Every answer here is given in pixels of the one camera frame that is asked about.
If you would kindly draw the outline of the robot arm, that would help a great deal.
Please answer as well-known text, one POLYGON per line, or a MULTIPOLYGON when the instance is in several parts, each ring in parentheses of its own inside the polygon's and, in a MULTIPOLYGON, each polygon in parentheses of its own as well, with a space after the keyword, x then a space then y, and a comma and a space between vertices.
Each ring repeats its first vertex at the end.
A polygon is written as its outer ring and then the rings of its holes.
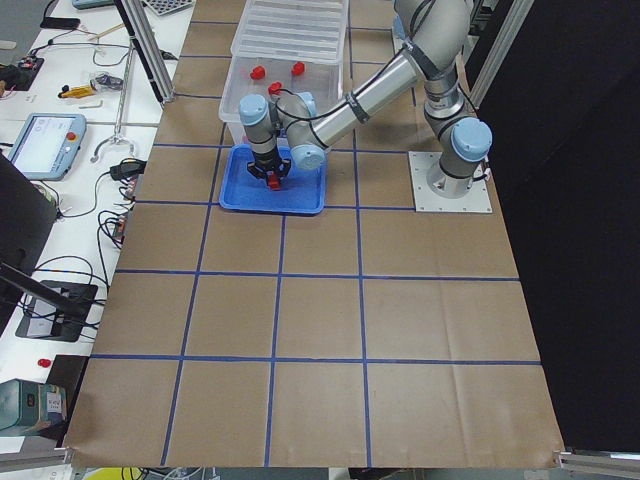
POLYGON ((253 159, 248 172, 276 187, 292 166, 313 170, 327 150, 359 124, 405 91, 423 84, 424 116, 442 154, 427 175, 430 189, 449 199, 461 198, 477 181, 475 171, 492 145, 489 126, 470 112, 456 68, 470 27, 470 8, 460 0, 396 1, 403 27, 402 48, 364 85, 319 114, 308 94, 278 87, 269 96, 251 94, 239 114, 253 159))

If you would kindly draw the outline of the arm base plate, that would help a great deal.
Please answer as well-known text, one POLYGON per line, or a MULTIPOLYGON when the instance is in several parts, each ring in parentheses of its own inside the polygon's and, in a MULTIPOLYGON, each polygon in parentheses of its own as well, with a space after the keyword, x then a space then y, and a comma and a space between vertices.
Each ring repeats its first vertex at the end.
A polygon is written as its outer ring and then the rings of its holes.
POLYGON ((408 153, 415 211, 418 213, 491 214, 487 182, 478 166, 467 179, 447 176, 441 152, 408 153))

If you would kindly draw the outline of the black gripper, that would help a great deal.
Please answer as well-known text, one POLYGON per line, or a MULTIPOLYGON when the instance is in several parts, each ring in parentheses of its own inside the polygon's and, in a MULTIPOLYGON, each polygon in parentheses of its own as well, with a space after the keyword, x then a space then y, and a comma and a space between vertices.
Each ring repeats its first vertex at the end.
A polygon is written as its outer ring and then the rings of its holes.
POLYGON ((282 158, 279 152, 256 153, 253 152, 253 161, 247 164, 247 171, 256 179, 268 184, 268 174, 274 172, 278 177, 278 184, 287 177, 291 168, 291 160, 282 158))

